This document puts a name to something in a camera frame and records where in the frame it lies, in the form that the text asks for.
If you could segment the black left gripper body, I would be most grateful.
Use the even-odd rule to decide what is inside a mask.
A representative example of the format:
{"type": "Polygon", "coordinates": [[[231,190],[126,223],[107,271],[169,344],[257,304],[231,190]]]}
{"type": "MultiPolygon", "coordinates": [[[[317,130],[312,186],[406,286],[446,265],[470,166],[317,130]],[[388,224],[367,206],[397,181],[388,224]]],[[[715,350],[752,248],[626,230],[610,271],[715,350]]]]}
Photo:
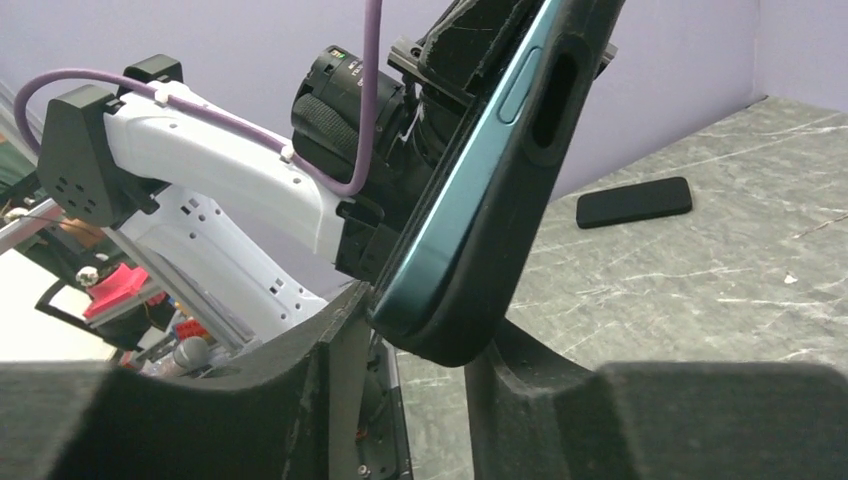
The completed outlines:
{"type": "Polygon", "coordinates": [[[291,108],[296,153],[341,183],[353,178],[361,141],[372,139],[368,176],[354,198],[385,219],[410,216],[477,119],[482,88],[467,97],[427,80],[418,69],[422,45],[422,39],[392,45],[388,63],[401,76],[377,73],[368,120],[361,112],[365,61],[338,45],[317,56],[291,108]]]}

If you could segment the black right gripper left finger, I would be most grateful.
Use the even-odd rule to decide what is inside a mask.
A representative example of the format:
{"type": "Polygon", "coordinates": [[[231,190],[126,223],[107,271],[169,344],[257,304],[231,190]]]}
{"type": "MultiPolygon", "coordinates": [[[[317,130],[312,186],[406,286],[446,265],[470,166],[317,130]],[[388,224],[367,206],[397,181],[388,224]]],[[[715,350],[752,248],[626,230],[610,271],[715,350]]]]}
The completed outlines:
{"type": "Polygon", "coordinates": [[[202,378],[1,367],[5,479],[352,479],[370,289],[202,378]]]}

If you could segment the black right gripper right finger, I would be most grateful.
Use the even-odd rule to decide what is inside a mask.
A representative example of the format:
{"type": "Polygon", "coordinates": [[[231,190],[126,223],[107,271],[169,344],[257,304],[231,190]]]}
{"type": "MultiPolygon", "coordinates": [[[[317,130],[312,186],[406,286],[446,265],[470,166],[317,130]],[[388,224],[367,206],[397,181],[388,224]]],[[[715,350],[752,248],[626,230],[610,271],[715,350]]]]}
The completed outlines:
{"type": "Polygon", "coordinates": [[[514,324],[465,369],[478,479],[843,479],[847,380],[810,363],[589,370],[514,324]]]}

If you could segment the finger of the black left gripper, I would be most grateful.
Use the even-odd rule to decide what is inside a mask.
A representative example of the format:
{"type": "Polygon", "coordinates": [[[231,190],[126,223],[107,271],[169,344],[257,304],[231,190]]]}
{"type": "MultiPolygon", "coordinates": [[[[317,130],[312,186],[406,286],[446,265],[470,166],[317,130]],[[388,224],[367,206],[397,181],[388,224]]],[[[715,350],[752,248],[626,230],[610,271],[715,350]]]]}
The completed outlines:
{"type": "Polygon", "coordinates": [[[452,93],[476,95],[541,6],[534,0],[452,2],[422,38],[419,71],[452,93]]]}

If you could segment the black phone case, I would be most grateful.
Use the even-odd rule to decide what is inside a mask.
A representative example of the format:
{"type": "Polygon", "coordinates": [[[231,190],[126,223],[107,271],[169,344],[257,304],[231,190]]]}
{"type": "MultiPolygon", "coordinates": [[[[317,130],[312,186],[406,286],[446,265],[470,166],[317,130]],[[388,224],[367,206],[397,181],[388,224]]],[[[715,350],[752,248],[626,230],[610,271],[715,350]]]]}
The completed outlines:
{"type": "MultiPolygon", "coordinates": [[[[385,335],[370,315],[378,282],[374,288],[369,324],[399,349],[443,366],[462,366],[489,344],[505,317],[623,7],[619,1],[563,2],[556,35],[542,59],[542,95],[521,138],[509,142],[507,161],[496,169],[423,326],[406,335],[385,335]]],[[[411,222],[422,219],[424,202],[453,161],[430,184],[402,237],[411,222]]]]}

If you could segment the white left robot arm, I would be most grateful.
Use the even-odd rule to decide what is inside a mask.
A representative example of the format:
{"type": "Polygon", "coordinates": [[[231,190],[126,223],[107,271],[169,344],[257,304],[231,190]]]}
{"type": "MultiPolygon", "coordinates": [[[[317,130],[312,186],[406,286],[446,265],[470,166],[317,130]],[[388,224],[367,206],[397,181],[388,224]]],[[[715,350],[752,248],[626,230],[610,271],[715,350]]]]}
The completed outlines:
{"type": "Polygon", "coordinates": [[[461,363],[501,323],[558,171],[534,131],[564,36],[562,1],[457,1],[401,81],[325,49],[292,106],[291,139],[208,105],[178,65],[140,79],[65,69],[37,173],[69,214],[171,261],[262,342],[325,307],[226,214],[266,223],[369,283],[368,319],[398,348],[461,363]]]}

